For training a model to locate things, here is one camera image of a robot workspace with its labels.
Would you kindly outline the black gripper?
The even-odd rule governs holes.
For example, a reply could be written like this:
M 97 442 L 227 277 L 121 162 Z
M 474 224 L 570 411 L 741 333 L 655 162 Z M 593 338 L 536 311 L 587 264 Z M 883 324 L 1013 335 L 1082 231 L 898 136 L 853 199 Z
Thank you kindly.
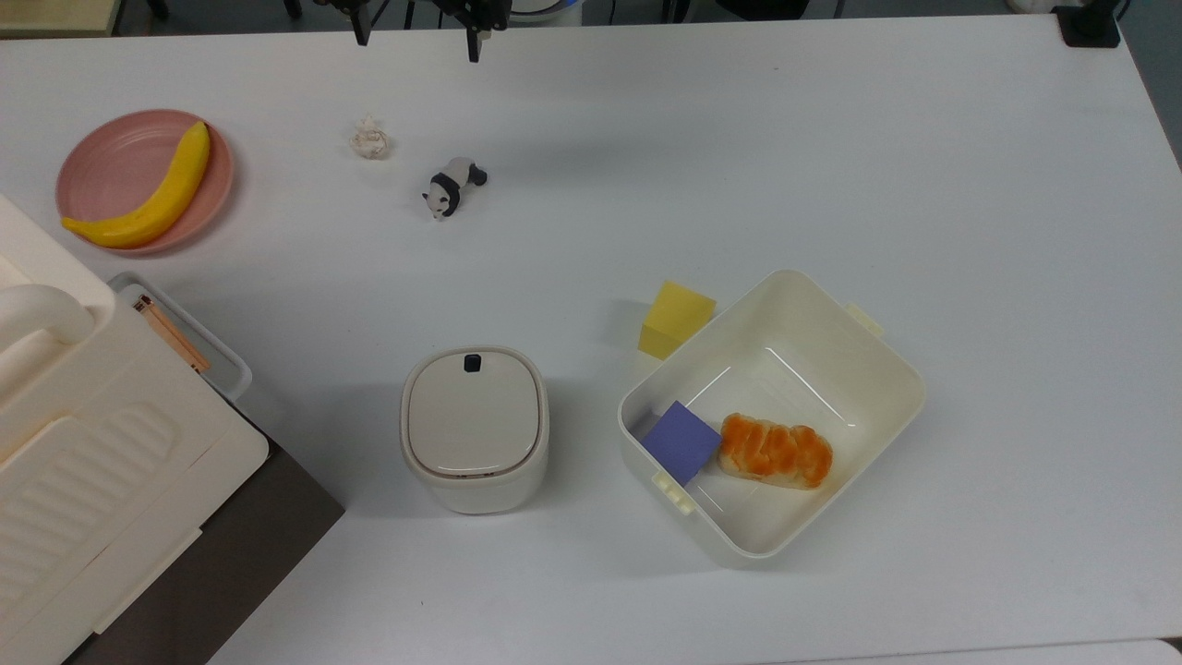
M 317 6 L 332 7 L 351 24 L 356 43 L 366 46 L 370 43 L 372 26 L 379 21 L 379 14 L 392 1 L 314 1 Z M 468 61 L 480 63 L 483 30 L 507 30 L 511 15 L 511 1 L 426 1 L 434 6 L 446 18 L 455 18 L 467 32 Z

